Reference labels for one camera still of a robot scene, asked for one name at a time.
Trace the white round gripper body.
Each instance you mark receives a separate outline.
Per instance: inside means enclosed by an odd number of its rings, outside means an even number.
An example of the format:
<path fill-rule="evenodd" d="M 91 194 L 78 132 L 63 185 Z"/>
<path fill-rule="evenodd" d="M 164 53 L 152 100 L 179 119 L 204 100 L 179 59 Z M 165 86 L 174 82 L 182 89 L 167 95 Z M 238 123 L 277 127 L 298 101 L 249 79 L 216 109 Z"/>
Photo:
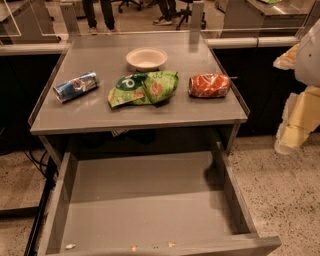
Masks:
<path fill-rule="evenodd" d="M 295 77 L 307 86 L 320 87 L 320 19 L 300 41 L 295 60 Z"/>

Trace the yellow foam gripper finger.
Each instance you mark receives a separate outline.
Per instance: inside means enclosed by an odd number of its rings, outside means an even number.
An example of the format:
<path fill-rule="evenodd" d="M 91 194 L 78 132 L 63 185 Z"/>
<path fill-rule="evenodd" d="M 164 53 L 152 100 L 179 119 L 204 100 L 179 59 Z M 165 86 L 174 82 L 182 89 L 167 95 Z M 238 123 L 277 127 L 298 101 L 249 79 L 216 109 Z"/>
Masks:
<path fill-rule="evenodd" d="M 275 68 L 281 70 L 290 70 L 295 68 L 296 54 L 300 44 L 292 46 L 289 50 L 283 53 L 281 56 L 277 57 L 273 62 Z"/>
<path fill-rule="evenodd" d="M 288 155 L 297 150 L 320 126 L 320 88 L 308 86 L 302 93 L 291 93 L 286 101 L 274 149 Z"/>

